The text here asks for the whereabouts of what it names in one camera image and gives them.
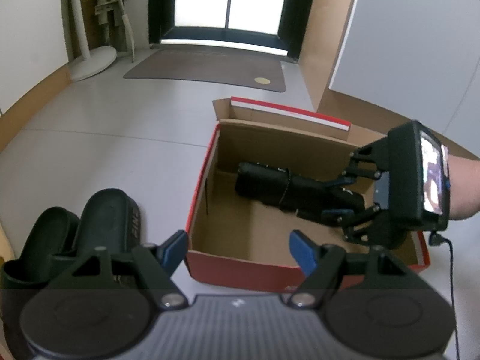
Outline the person's right forearm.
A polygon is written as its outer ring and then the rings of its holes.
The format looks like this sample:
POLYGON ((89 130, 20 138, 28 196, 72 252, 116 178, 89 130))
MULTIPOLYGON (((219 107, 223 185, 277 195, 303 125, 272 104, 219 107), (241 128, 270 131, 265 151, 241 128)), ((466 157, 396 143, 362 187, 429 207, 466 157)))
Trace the person's right forearm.
POLYGON ((450 219, 468 219, 479 213, 480 163, 450 155, 448 158, 451 182, 450 219))

